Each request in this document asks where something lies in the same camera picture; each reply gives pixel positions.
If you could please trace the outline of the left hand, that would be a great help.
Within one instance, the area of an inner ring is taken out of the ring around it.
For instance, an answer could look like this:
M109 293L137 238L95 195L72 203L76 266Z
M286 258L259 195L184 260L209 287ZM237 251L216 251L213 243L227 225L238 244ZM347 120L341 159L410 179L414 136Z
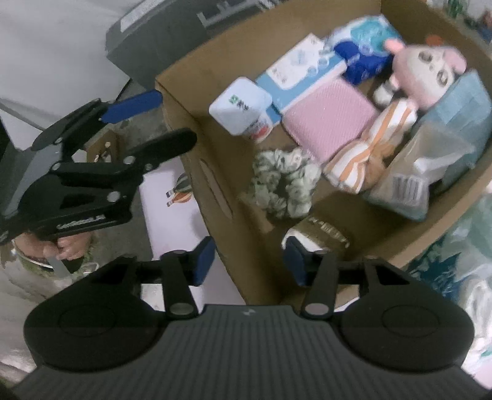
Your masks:
M52 242L42 241L33 233L23 233L13 242L17 249L30 260L47 261L49 258L56 258L60 261L73 261L85 256L92 239L91 233L80 233Z

